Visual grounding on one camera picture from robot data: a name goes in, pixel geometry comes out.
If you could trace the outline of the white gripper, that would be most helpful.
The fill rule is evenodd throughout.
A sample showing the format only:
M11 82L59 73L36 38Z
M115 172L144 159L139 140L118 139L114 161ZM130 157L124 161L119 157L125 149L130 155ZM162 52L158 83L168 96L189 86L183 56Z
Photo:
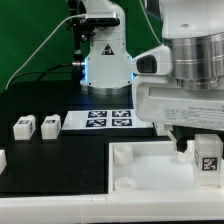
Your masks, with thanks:
M173 125L168 136L178 152L184 153L194 139L188 127L224 131L224 89L185 90L168 76L138 75L132 99L140 120Z

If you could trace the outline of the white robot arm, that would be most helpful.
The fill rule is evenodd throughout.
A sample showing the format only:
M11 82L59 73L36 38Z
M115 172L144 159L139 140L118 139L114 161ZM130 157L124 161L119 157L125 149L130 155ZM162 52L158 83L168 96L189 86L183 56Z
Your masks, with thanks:
M136 116L174 128L177 148L197 134L224 137L224 0L81 0L91 29L82 84L132 88Z

